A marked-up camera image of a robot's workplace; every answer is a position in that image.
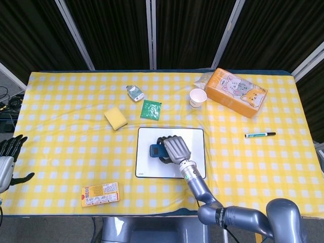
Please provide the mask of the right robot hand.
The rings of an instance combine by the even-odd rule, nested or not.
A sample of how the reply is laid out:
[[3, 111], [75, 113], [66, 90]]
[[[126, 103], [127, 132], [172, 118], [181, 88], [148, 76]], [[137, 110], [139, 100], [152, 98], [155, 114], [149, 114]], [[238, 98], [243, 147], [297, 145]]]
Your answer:
[[159, 137], [156, 144], [165, 148], [166, 152], [162, 153], [162, 150], [158, 149], [157, 154], [164, 164], [174, 163], [179, 165], [182, 161], [189, 160], [191, 157], [191, 152], [181, 136]]

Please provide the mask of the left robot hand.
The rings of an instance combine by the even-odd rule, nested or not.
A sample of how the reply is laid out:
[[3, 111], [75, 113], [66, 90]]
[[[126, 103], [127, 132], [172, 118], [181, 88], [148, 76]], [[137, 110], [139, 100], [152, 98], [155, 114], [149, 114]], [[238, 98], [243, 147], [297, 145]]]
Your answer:
[[20, 150], [27, 139], [27, 136], [21, 134], [9, 140], [1, 141], [1, 193], [8, 190], [10, 186], [28, 182], [35, 175], [32, 172], [22, 178], [13, 177]]

